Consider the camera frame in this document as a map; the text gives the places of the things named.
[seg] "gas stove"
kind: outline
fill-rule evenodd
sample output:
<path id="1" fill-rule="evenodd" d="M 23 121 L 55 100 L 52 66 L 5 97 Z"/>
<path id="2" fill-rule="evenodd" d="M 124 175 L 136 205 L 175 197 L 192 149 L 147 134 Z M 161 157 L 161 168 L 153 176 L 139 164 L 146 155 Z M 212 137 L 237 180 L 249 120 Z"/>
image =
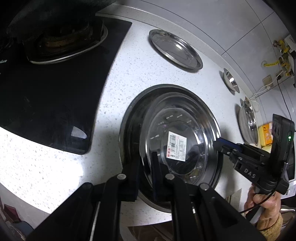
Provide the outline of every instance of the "gas stove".
<path id="1" fill-rule="evenodd" d="M 12 46 L 15 58 L 0 78 L 0 127 L 56 149 L 88 151 L 105 81 L 131 26 L 96 21 Z"/>

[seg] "stainless steel pot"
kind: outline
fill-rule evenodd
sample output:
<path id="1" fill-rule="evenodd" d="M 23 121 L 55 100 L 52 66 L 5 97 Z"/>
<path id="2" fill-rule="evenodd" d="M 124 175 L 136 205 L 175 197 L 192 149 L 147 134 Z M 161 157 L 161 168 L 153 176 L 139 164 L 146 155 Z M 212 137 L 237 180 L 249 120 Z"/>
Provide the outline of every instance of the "stainless steel pot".
<path id="1" fill-rule="evenodd" d="M 166 157 L 169 132 L 187 139 L 185 161 Z M 219 137 L 217 121 L 199 97 L 180 86 L 156 85 L 140 93 L 124 115 L 120 158 L 123 165 L 141 159 L 139 196 L 153 208 L 171 212 L 170 203 L 153 200 L 151 153 L 156 151 L 159 162 L 185 182 L 215 187 L 223 165 L 223 155 L 213 149 L 213 141 Z"/>

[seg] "white speckled countertop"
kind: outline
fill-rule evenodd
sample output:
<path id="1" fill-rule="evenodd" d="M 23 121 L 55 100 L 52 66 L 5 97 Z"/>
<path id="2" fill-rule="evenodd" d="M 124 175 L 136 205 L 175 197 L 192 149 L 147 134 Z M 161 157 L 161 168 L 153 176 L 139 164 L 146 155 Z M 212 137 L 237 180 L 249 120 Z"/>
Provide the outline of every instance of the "white speckled countertop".
<path id="1" fill-rule="evenodd" d="M 203 68 L 197 73 L 181 70 L 149 44 L 148 33 L 155 27 L 126 20 L 133 24 L 107 78 L 88 153 L 76 155 L 60 151 L 0 128 L 0 182 L 19 198 L 47 213 L 56 209 L 82 183 L 98 184 L 121 172 L 118 134 L 122 117 L 130 102 L 150 86 L 169 83 L 194 92 L 213 112 L 222 137 L 243 142 L 235 108 L 245 93 L 229 92 L 219 73 L 223 66 L 219 67 L 198 51 Z M 226 197 L 241 188 L 246 191 L 249 186 L 250 182 L 233 171 L 232 164 L 225 159 L 216 190 Z M 171 220 L 170 214 L 159 212 L 142 200 L 122 203 L 121 222 L 126 226 L 168 220 Z"/>

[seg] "human hand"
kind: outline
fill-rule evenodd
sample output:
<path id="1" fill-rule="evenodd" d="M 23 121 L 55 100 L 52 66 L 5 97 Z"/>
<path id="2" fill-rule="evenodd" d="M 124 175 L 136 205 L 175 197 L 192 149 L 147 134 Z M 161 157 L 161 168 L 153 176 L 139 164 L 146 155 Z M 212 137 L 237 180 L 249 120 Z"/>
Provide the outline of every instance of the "human hand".
<path id="1" fill-rule="evenodd" d="M 255 194 L 255 186 L 252 185 L 249 189 L 248 198 L 244 204 L 244 208 L 253 207 L 255 204 L 262 202 L 268 195 Z M 281 194 L 275 192 L 273 196 L 261 204 L 265 208 L 264 212 L 259 217 L 257 222 L 257 229 L 265 230 L 274 225 L 279 217 L 281 209 Z"/>

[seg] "electrical outlet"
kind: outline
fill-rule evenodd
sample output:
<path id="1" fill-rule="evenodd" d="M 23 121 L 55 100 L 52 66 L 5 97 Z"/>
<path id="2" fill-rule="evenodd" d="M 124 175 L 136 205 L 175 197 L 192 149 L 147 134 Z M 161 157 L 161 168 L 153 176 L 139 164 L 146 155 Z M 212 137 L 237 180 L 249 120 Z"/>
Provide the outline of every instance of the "electrical outlet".
<path id="1" fill-rule="evenodd" d="M 263 79 L 263 85 L 264 86 L 269 85 L 268 87 L 270 87 L 270 88 L 274 86 L 274 84 L 272 83 L 271 75 L 269 75 Z"/>

